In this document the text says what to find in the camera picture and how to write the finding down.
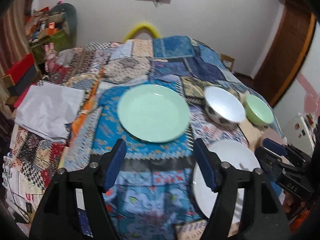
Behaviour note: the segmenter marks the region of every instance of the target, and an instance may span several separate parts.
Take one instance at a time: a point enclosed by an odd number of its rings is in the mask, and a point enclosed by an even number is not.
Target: blue gripper pad
[[[262,146],[274,152],[275,154],[278,154],[279,156],[287,155],[287,151],[283,145],[280,145],[269,138],[263,140]]]
[[[111,155],[111,157],[113,155],[113,158],[105,171],[105,182],[103,184],[103,189],[106,192],[114,186],[126,153],[127,145],[122,139],[118,139],[116,141],[116,144],[112,148],[111,152],[105,153],[107,155]]]
[[[222,183],[222,175],[220,174],[217,164],[213,163],[213,158],[215,158],[217,162],[221,162],[220,159],[215,153],[209,152],[201,139],[195,140],[193,153],[195,154],[205,184],[211,188],[212,191],[216,191]]]

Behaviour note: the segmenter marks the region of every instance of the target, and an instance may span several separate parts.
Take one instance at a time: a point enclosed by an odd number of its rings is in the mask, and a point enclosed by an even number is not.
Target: plate
[[[182,96],[153,84],[136,86],[124,93],[117,112],[120,123],[130,134],[154,143],[180,137],[190,119],[188,104]]]
[[[245,119],[244,107],[230,92],[212,86],[205,89],[204,96],[208,106],[229,122],[241,123]]]
[[[222,162],[229,162],[236,169],[253,171],[255,168],[260,168],[259,162],[246,146],[234,140],[222,140],[211,144],[208,147],[209,151],[215,152]],[[193,171],[193,194],[196,203],[202,213],[209,218],[216,202],[218,193],[211,191],[206,186],[204,178],[196,163]],[[244,189],[238,189],[235,212],[232,223],[237,223],[241,218],[242,203],[244,198]]]

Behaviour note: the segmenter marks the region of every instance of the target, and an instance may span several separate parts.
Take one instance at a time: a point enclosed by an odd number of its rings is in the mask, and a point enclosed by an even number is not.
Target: yellow arch
[[[156,28],[154,28],[150,23],[138,23],[129,33],[128,35],[124,38],[123,43],[125,43],[127,40],[132,39],[132,37],[135,36],[135,34],[140,31],[141,29],[147,29],[148,31],[151,32],[153,38],[161,38],[158,31]]]

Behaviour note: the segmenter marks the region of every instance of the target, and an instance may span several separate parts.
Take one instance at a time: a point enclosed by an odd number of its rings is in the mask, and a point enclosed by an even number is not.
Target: green bowl
[[[274,120],[270,107],[253,95],[246,96],[245,111],[248,119],[257,126],[271,124]]]

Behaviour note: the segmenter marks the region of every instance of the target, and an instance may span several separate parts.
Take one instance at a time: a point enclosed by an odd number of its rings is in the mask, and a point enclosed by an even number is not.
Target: curtain
[[[30,52],[25,34],[26,16],[31,15],[33,0],[14,0],[6,14],[0,19],[0,78],[14,62]],[[0,139],[10,137],[13,121],[11,110],[5,105],[9,92],[0,80]]]

